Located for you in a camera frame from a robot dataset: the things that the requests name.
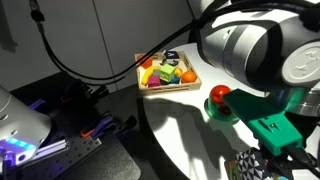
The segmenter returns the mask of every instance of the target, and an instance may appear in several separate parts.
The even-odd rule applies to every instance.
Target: white table
[[[257,96],[253,90],[201,60],[195,44],[173,50],[184,51],[202,80],[199,90],[144,97],[148,123],[163,150],[190,179],[228,179],[224,162],[237,151],[258,147],[258,141],[244,123],[236,124],[210,119],[204,102],[210,90],[219,84],[241,88]],[[320,139],[317,128],[308,139],[307,151],[316,157]],[[307,170],[294,171],[295,179],[317,179]]]

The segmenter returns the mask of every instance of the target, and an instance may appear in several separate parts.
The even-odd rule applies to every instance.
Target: red ball
[[[223,95],[229,93],[231,90],[228,86],[218,85],[212,88],[210,92],[210,98],[213,102],[217,104],[223,104]]]

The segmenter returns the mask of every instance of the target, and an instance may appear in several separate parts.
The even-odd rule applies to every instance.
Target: yellow toy food
[[[153,74],[153,70],[155,69],[160,69],[161,67],[160,66],[152,66],[150,67],[143,75],[142,77],[142,81],[141,81],[141,84],[143,85],[147,85],[148,84],[148,80],[149,80],[149,76],[151,76]]]
[[[178,78],[181,78],[182,76],[182,69],[181,68],[176,68],[174,73],[176,74],[176,76],[178,76]]]

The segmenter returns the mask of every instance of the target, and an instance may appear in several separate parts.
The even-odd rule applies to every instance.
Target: wooden tray
[[[180,83],[180,84],[169,84],[165,86],[158,86],[158,87],[147,87],[141,84],[142,77],[147,69],[142,67],[137,68],[137,77],[138,77],[138,85],[141,95],[155,95],[155,94],[165,94],[165,93],[173,93],[173,92],[181,92],[181,91],[191,91],[191,90],[198,90],[202,84],[200,77],[198,76],[197,72],[193,68],[192,64],[188,60],[188,57],[185,55],[183,51],[177,51],[180,57],[180,61],[178,67],[182,69],[183,72],[191,70],[197,75],[197,80],[193,83]],[[135,61],[140,55],[144,54],[135,54]],[[152,66],[161,66],[160,63],[162,62],[163,55],[161,52],[156,53],[152,56],[153,62]]]

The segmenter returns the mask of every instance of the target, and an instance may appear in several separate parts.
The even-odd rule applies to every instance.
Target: black cable
[[[97,78],[97,77],[90,77],[90,76],[86,76],[83,74],[80,74],[72,69],[70,69],[69,67],[67,67],[66,65],[64,65],[57,57],[56,55],[53,53],[50,44],[48,43],[48,40],[45,36],[45,34],[43,32],[40,31],[43,43],[46,47],[47,52],[49,53],[49,56],[51,57],[51,60],[54,62],[55,65],[59,64],[59,66],[61,66],[62,68],[66,69],[68,72],[75,74],[79,77],[82,78],[86,78],[86,79],[91,79],[91,80],[110,80],[110,79],[114,79],[126,72],[128,72],[130,69],[132,69],[133,67],[139,67],[141,64],[143,64],[148,58],[150,58],[152,55],[154,55],[156,52],[158,52],[161,48],[163,48],[165,45],[167,45],[168,43],[170,43],[172,40],[174,40],[175,38],[177,38],[178,36],[180,36],[181,34],[185,33],[186,31],[190,30],[192,28],[192,23],[189,23],[188,25],[182,27],[180,30],[178,30],[177,32],[175,32],[174,34],[172,34],[171,36],[169,36],[168,38],[166,38],[164,41],[162,41],[158,46],[156,46],[155,48],[153,48],[152,50],[150,50],[148,53],[146,53],[144,56],[142,56],[139,60],[137,60],[135,63],[133,63],[131,66],[129,66],[128,68],[126,68],[125,70],[123,70],[122,72],[111,76],[111,77],[107,77],[107,78]]]
[[[207,6],[207,8],[203,11],[201,16],[205,16],[207,14],[211,14],[211,13],[215,12],[217,9],[221,8],[227,2],[228,2],[228,0],[214,0],[212,3],[210,3]]]
[[[312,7],[314,4],[307,1],[300,0],[245,0],[236,2],[224,8],[214,10],[207,8],[201,15],[200,21],[210,23],[215,18],[224,14],[243,11],[243,10],[255,10],[255,9],[280,9],[297,14],[301,14],[306,8]]]
[[[196,16],[193,13],[193,10],[192,10],[192,7],[191,7],[191,4],[190,4],[189,0],[186,0],[186,3],[188,5],[188,9],[189,9],[189,11],[191,13],[192,19],[196,19]]]
[[[47,50],[47,52],[51,53],[51,55],[50,55],[51,60],[56,62],[56,63],[54,63],[55,65],[59,64],[61,67],[66,69],[68,72],[73,73],[73,74],[80,76],[82,78],[91,79],[91,80],[110,80],[110,79],[114,79],[118,76],[121,76],[122,74],[128,72],[133,67],[136,67],[136,68],[139,67],[149,57],[151,57],[153,54],[155,54],[157,51],[159,51],[162,47],[164,47],[166,44],[168,44],[169,42],[171,42],[172,40],[174,40],[176,37],[180,36],[184,32],[190,30],[192,27],[201,28],[201,25],[203,25],[204,23],[212,22],[215,20],[215,18],[222,16],[224,14],[228,14],[228,13],[236,12],[236,11],[241,11],[241,10],[252,10],[252,9],[261,9],[261,8],[282,9],[282,10],[287,10],[287,11],[291,11],[291,12],[295,12],[295,13],[300,14],[301,12],[303,12],[303,10],[305,10],[305,7],[310,7],[311,5],[313,5],[313,4],[307,3],[307,2],[302,3],[302,1],[295,1],[295,0],[277,0],[277,1],[275,1],[275,0],[259,0],[259,1],[247,0],[247,1],[241,1],[238,3],[232,4],[232,5],[229,5],[225,8],[221,8],[221,9],[214,11],[214,12],[206,9],[206,11],[202,14],[201,18],[198,21],[196,21],[196,22],[194,21],[193,23],[189,23],[186,26],[182,27],[176,33],[169,36],[164,41],[162,41],[158,46],[156,46],[155,48],[150,50],[148,53],[146,53],[143,57],[141,57],[139,60],[137,60],[131,66],[129,66],[128,68],[126,68],[122,72],[120,72],[114,76],[107,77],[107,78],[96,78],[96,77],[85,76],[83,74],[80,74],[80,73],[75,72],[72,69],[68,68],[55,56],[48,41],[46,40],[44,33],[42,35],[44,37],[43,39],[46,40],[46,41],[44,41],[45,46],[46,46],[46,50]]]
[[[48,44],[48,41],[47,41],[45,35],[44,35],[43,33],[40,33],[40,34],[41,34],[41,37],[42,37],[43,42],[44,42],[45,44]],[[48,48],[48,46],[46,46],[46,45],[45,45],[45,48],[46,48],[46,51],[47,51],[50,59],[51,59],[52,62],[57,66],[57,68],[59,68],[59,70],[60,70],[61,72],[65,72],[65,73],[66,73],[66,71],[59,66],[59,64],[56,62],[56,60],[54,60],[54,54],[53,54],[53,52],[52,52],[52,49],[51,49],[51,48]],[[119,81],[123,80],[124,78],[125,78],[125,76],[123,76],[123,77],[121,77],[121,78],[119,78],[119,79],[117,79],[117,80],[114,80],[114,81],[111,81],[111,82],[106,82],[106,83],[89,83],[89,82],[84,82],[84,81],[82,81],[82,82],[83,82],[84,84],[91,85],[91,86],[105,86],[105,85],[110,85],[110,84],[114,84],[114,83],[116,83],[116,82],[119,82]]]
[[[283,148],[283,151],[291,156],[300,166],[308,169],[312,174],[320,179],[320,172],[316,169],[315,164],[303,148],[297,148],[294,145],[288,145]]]

